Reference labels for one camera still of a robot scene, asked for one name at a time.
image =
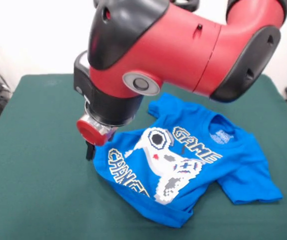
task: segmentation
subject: printed graphic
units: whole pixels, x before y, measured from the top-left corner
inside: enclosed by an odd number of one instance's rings
[[[171,203],[202,170],[200,159],[188,159],[170,151],[169,147],[173,145],[174,137],[168,130],[152,127],[143,132],[133,150],[124,154],[127,158],[133,151],[143,149],[149,167],[160,176],[154,197],[163,205]]]
[[[132,190],[144,194],[149,197],[148,192],[144,188],[140,180],[126,164],[123,155],[117,149],[112,148],[108,153],[109,170],[116,183],[127,186]]]

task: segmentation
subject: green cloth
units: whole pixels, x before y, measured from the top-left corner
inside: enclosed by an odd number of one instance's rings
[[[233,205],[213,183],[183,228],[147,220],[85,159],[86,143],[76,128],[84,100],[73,90],[72,75],[29,75],[0,117],[0,240],[287,240],[287,104],[272,81],[261,76],[230,104],[170,85],[162,91],[253,133],[284,199]],[[157,98],[145,97],[135,120],[119,131],[152,124],[148,103]]]

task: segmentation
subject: blue t-shirt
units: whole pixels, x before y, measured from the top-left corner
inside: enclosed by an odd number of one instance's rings
[[[283,197],[255,137],[223,115],[167,93],[148,112],[157,118],[153,125],[116,134],[93,160],[144,217],[180,228],[214,181],[236,205]]]

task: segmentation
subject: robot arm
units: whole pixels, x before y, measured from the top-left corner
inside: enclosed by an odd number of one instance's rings
[[[88,51],[75,62],[74,89],[86,99],[81,135],[103,145],[163,83],[235,101],[268,64],[286,16],[287,0],[229,0],[227,25],[169,0],[100,0]]]

